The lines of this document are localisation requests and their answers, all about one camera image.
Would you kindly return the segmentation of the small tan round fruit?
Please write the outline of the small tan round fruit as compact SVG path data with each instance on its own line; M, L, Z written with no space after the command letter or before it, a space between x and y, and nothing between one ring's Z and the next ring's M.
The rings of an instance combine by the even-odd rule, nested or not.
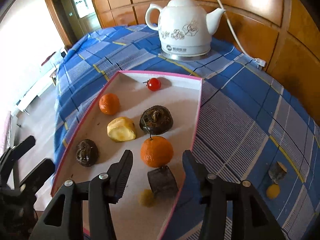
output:
M266 190L266 196L268 199L276 199L279 194L280 186L278 184L272 184Z

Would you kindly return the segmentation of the cut sugarcane piece white end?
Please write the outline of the cut sugarcane piece white end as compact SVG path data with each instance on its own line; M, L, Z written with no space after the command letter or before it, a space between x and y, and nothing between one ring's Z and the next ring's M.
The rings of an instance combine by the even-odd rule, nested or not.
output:
M277 161L275 162L269 169L268 175L270 179L275 183L278 184L280 180L284 179L287 174L287 168L284 164Z

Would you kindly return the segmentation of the dark brown dried fruit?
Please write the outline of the dark brown dried fruit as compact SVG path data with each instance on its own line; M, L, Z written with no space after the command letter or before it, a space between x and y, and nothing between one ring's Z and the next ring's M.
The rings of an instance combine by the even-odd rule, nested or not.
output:
M94 165L99 158L99 151L94 143L90 139L82 140L76 147L76 161L84 166L90 167Z

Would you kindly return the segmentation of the yellow peeled fruit piece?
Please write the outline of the yellow peeled fruit piece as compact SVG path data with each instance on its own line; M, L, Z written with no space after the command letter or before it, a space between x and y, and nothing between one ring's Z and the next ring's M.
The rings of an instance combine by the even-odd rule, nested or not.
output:
M107 135L115 142L124 142L136 138L136 128L132 119L121 116L107 125Z

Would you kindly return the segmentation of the small orange tangerine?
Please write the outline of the small orange tangerine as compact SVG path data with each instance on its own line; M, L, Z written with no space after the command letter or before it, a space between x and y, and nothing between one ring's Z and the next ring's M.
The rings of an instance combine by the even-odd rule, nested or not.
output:
M106 115L115 115L120 110L120 101L116 94L107 93L99 99L99 108Z

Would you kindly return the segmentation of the large orange with stem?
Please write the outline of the large orange with stem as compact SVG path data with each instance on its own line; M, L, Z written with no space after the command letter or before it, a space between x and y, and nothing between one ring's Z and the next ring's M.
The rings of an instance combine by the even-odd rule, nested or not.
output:
M147 128L149 134L140 149L140 158L148 167L160 168L172 160L174 149L169 140L161 136L154 136L150 129Z

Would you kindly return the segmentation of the red cherry tomato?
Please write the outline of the red cherry tomato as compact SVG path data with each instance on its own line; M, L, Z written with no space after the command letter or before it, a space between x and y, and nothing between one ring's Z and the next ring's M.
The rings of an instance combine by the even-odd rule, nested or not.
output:
M153 92L160 90L161 89L161 85L162 85L161 81L158 78L155 78L155 77L150 78L150 79L148 79L148 81L145 81L143 83L146 85L146 87L149 90L151 90Z

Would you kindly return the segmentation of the blue plaid tablecloth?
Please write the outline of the blue plaid tablecloth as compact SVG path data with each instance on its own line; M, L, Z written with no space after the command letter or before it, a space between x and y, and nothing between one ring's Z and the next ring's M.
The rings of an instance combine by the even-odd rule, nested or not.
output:
M287 239L319 239L319 126L299 101L233 45L213 39L207 59L174 62L159 55L146 25L99 29L81 38L57 70L54 161L61 162L85 111L120 70L150 70L204 79L195 155L229 181L247 176L261 195L268 169L288 168L267 205Z

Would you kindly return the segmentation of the white low cabinet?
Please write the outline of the white low cabinet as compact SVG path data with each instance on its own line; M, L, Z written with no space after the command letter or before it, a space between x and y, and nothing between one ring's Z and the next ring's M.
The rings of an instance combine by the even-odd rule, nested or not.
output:
M10 115L15 116L18 112L27 113L27 107L38 96L40 97L51 85L55 85L55 75L60 64L63 62L67 50L62 47L56 51L40 67L40 74L31 87L11 108Z

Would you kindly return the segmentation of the pink-rimmed white tray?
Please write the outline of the pink-rimmed white tray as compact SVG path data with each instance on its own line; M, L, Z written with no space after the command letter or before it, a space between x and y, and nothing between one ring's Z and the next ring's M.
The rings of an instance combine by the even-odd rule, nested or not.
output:
M149 90L143 83L150 78L161 81L161 89ZM166 107L173 118L173 127L165 132L174 156L169 163L178 187L182 187L185 172L182 154L193 147L199 119L202 79L176 73L148 72L141 70L119 71L104 86L101 94L116 94L120 101L117 116L125 116L139 123L143 112L154 105ZM101 112L98 100L92 102L75 132L67 140L67 147L53 181L52 193L56 193L68 179L88 181L106 172L111 164L120 160L125 150L133 153L133 166L123 197L110 206L117 239L161 239L172 217L178 196L158 198L153 207L141 206L140 194L150 187L147 173L150 168L140 158L140 148L146 134L136 127L136 138L126 142L114 142L107 135L107 125L113 116ZM97 162L84 167L76 161L76 147L85 139L94 141L99 151Z

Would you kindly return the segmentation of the wooden glass-panel door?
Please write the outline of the wooden glass-panel door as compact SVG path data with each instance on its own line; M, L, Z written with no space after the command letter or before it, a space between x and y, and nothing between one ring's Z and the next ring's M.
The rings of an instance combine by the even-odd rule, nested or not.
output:
M92 0L45 0L45 3L67 48L101 28Z

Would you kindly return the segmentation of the white ceramic electric kettle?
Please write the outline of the white ceramic electric kettle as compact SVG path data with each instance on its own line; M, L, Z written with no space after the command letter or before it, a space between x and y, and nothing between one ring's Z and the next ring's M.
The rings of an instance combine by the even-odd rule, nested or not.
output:
M151 3L145 22L158 32L164 57L195 61L205 58L211 50L212 36L225 12L223 6L206 12L195 0L170 0L165 7Z

